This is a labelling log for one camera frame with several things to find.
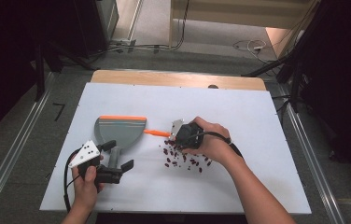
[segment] metal rail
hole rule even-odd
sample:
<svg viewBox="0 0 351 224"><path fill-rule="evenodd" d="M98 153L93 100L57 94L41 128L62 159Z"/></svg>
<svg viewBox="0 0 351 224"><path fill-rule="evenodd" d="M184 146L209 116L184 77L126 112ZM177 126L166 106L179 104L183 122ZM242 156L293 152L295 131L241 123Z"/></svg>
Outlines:
<svg viewBox="0 0 351 224"><path fill-rule="evenodd" d="M279 85L280 93L282 95L289 95L287 88L284 85ZM310 144L309 138L302 126L302 122L299 114L294 113L290 105L287 106L287 111L289 118L291 119L292 125L295 129L295 133L301 143L302 151L304 157L307 160L310 171L312 172L313 179L316 182L318 192L320 194L321 200L327 210L328 216L330 218L330 223L333 224L343 224L345 223L344 217L342 216L341 210L333 196L332 190L330 189L330 184L325 177L325 174L319 164L316 154Z"/></svg>
<svg viewBox="0 0 351 224"><path fill-rule="evenodd" d="M35 102L27 119L23 123L21 130L15 138L12 146L10 147L7 155L5 156L3 162L0 166L0 193L4 188L4 185L9 178L10 172L18 160L18 157L23 150L24 144L26 143L32 129L34 128L35 122L37 121L39 115L41 114L42 108L45 105L45 102L48 100L49 94L52 90L53 83L55 81L55 75L49 73L45 86L47 90L44 92L43 96L38 102Z"/></svg>

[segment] white table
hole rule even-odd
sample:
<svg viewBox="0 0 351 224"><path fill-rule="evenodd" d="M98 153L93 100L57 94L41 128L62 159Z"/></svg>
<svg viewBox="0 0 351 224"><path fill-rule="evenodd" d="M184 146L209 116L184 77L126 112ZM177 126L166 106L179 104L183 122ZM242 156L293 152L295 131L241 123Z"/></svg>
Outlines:
<svg viewBox="0 0 351 224"><path fill-rule="evenodd" d="M175 119L199 115L227 127L247 164L291 214L310 214L301 180L289 152L269 92L88 83L53 170L41 210L65 210L63 168L70 153L87 140L100 115L147 117L147 129L169 130ZM142 135L121 151L119 164L134 159L134 168L118 185L106 185L96 211L172 214L240 214L243 207L225 169L200 161L203 171L178 159L165 167L163 138ZM106 165L108 155L102 161ZM73 188L70 186L70 200Z"/></svg>

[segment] person's right hand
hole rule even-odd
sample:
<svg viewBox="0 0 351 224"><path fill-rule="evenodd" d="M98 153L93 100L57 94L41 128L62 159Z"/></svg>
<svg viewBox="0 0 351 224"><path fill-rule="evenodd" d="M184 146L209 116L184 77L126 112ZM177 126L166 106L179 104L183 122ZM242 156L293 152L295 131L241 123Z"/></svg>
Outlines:
<svg viewBox="0 0 351 224"><path fill-rule="evenodd" d="M196 117L192 122L196 122L205 132L215 132L220 133L226 138L231 137L228 129L224 128L217 123L209 123L200 117ZM224 142L222 139L215 137L213 135L206 134L202 141L202 144L198 149L185 148L182 150L183 153L189 154L204 154L206 157L213 161L217 161L221 164L227 160L227 157L237 154L232 150L232 148Z"/></svg>

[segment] black cable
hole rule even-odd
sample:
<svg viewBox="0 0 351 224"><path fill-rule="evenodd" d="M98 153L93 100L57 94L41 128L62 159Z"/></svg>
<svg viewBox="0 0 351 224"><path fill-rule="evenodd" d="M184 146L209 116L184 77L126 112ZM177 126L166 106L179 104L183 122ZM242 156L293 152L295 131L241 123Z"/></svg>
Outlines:
<svg viewBox="0 0 351 224"><path fill-rule="evenodd" d="M289 29L289 31L287 32L287 34L286 34L285 36L283 36L283 38L282 38L280 41L278 41L277 43L275 43L275 44L273 44L273 45L271 45L271 46L268 46L268 47L266 47L266 48L273 47L274 45L278 45L278 44L280 44L281 42L283 42L283 40L292 32L292 30L293 30L294 28L296 28L297 26L300 26L300 25L303 23L303 21L306 20L308 13L309 13L309 10L307 10L307 12L304 14L302 20L299 21L299 22L297 22L294 26L292 26L292 28Z"/></svg>
<svg viewBox="0 0 351 224"><path fill-rule="evenodd" d="M286 100L278 109L276 109L275 111L278 112L278 111L282 110L282 109L283 109L284 107L286 107L287 104L289 104L289 103L290 103L290 100L288 99L288 100Z"/></svg>
<svg viewBox="0 0 351 224"><path fill-rule="evenodd" d="M277 76L277 73L273 70L273 68L271 68L272 72L274 73L274 76L276 77Z"/></svg>
<svg viewBox="0 0 351 224"><path fill-rule="evenodd" d="M178 43L175 46L170 47L170 50L176 50L179 49L181 47L181 45L184 43L184 36L185 36L185 23L187 20L187 16L188 16L188 8L190 7L190 0L188 0L187 2L187 6L185 7L185 12L184 12L184 18L182 21L182 35L181 35L181 39L178 41ZM113 47L111 49L108 49L102 53L105 52L109 52L109 51L115 51L116 49L134 49L134 48L146 48L146 49L164 49L164 50L168 50L168 46L167 45L134 45L134 46L128 46L128 45L117 45L116 47Z"/></svg>
<svg viewBox="0 0 351 224"><path fill-rule="evenodd" d="M203 132L203 133L196 133L194 135L191 135L188 139L191 139L191 138L195 138L197 136L202 136L202 135L205 135L205 134L209 134L209 135L213 135L215 137L218 137L220 138L221 140L223 140L224 142L226 142L232 149L233 151L238 155L240 156L241 158L243 158L243 155L242 153L240 152L239 148L237 148L237 146L232 142L231 138L226 138L225 136L223 136L222 134L220 133L215 133L215 132Z"/></svg>
<svg viewBox="0 0 351 224"><path fill-rule="evenodd" d="M99 54L97 54L97 57L86 62L86 64L91 65L92 63L96 62L102 55L103 55L103 52L100 52ZM70 63L70 62L63 61L63 60L60 60L60 61L64 64L64 66L77 66L77 65L79 65L78 63Z"/></svg>
<svg viewBox="0 0 351 224"><path fill-rule="evenodd" d="M77 175L77 177L75 177L73 180L70 181L70 183L67 184L67 188L72 184L74 183L74 181L76 181L76 179L80 177L80 175Z"/></svg>
<svg viewBox="0 0 351 224"><path fill-rule="evenodd" d="M79 152L79 149L77 149L73 153L71 153L70 157L68 157L68 160L65 163L65 168L64 168L64 178L63 178L64 196L63 196L63 198L64 198L65 207L67 208L67 213L70 212L70 210L71 210L70 199L68 198L68 192L67 192L67 188L69 186L69 184L67 184L68 164L71 162L73 157L78 154L78 152Z"/></svg>
<svg viewBox="0 0 351 224"><path fill-rule="evenodd" d="M274 99L284 99L284 98L290 98L291 95L282 95L282 96L272 96L272 100Z"/></svg>
<svg viewBox="0 0 351 224"><path fill-rule="evenodd" d="M287 110L287 104L289 104L291 101L287 100L287 103L285 103L285 106L281 109L281 119L280 119L280 125L283 127L284 125L284 114L286 113Z"/></svg>

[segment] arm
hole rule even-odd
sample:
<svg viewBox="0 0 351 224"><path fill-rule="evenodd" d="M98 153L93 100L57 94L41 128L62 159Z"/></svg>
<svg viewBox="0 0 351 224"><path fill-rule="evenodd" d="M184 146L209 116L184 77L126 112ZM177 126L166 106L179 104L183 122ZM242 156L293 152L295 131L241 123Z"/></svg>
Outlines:
<svg viewBox="0 0 351 224"><path fill-rule="evenodd" d="M72 169L73 178L78 176L77 167ZM78 177L74 181L75 199L71 207L70 212L63 220L63 224L67 223L85 223L88 219L91 210L96 204L97 200L97 188L94 185L94 179L96 178L96 168L90 166L85 174L85 180L82 177ZM99 189L103 189L104 184L99 185Z"/></svg>
<svg viewBox="0 0 351 224"><path fill-rule="evenodd" d="M230 137L228 130L219 124L208 123L199 117L194 121L205 131ZM204 154L225 167L237 189L248 223L295 223L281 203L251 172L245 160L239 157L223 140L205 135L198 149L188 148L183 152Z"/></svg>

